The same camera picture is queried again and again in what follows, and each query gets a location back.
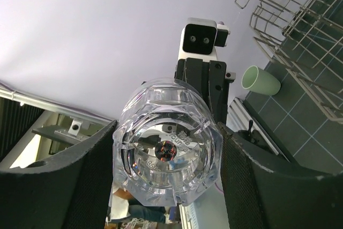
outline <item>dish rack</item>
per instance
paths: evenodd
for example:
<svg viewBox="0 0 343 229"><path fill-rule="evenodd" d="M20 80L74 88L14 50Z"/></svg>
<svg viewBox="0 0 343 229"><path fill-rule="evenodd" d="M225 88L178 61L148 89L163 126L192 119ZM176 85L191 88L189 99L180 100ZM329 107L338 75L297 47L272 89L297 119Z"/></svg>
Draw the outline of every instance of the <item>dish rack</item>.
<svg viewBox="0 0 343 229"><path fill-rule="evenodd" d="M250 26L331 121L343 124L343 0L258 0ZM236 0L244 9L251 0Z"/></svg>

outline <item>white shirt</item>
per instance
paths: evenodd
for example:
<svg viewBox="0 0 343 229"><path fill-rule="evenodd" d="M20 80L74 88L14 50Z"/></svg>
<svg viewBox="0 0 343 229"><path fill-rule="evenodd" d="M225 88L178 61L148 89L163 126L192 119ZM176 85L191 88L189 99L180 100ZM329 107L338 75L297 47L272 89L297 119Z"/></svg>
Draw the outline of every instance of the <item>white shirt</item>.
<svg viewBox="0 0 343 229"><path fill-rule="evenodd" d="M128 200L124 200L123 198L114 195L119 188L120 187L118 185L113 183L109 200L109 205L111 206L111 220L125 218L130 215Z"/></svg>

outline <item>camera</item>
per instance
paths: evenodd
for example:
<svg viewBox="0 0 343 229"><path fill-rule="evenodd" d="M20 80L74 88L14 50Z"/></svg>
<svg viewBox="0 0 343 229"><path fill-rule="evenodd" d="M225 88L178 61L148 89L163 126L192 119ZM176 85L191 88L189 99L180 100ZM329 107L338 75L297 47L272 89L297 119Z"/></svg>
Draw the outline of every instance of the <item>camera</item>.
<svg viewBox="0 0 343 229"><path fill-rule="evenodd" d="M178 59L199 58L205 62L216 60L215 47L224 47L229 35L225 25L215 21L189 18L182 30Z"/></svg>

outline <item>glass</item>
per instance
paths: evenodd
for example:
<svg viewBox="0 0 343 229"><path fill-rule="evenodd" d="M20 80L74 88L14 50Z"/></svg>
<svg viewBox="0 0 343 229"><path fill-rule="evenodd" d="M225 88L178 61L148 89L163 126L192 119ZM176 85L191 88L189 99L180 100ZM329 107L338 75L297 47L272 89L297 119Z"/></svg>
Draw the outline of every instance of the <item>glass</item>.
<svg viewBox="0 0 343 229"><path fill-rule="evenodd" d="M219 176L222 135L185 82L147 82L113 134L114 180L145 206L189 205Z"/></svg>

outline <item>person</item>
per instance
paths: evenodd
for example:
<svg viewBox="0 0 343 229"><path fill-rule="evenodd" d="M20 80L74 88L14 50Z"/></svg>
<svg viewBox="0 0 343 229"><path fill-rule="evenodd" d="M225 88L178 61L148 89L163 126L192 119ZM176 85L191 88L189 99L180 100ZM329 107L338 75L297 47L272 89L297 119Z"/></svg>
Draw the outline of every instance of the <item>person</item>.
<svg viewBox="0 0 343 229"><path fill-rule="evenodd" d="M110 221L117 224L131 219L141 218L150 222L169 224L166 209L162 206L143 206L127 190L121 189L116 183L112 185L110 196Z"/></svg>

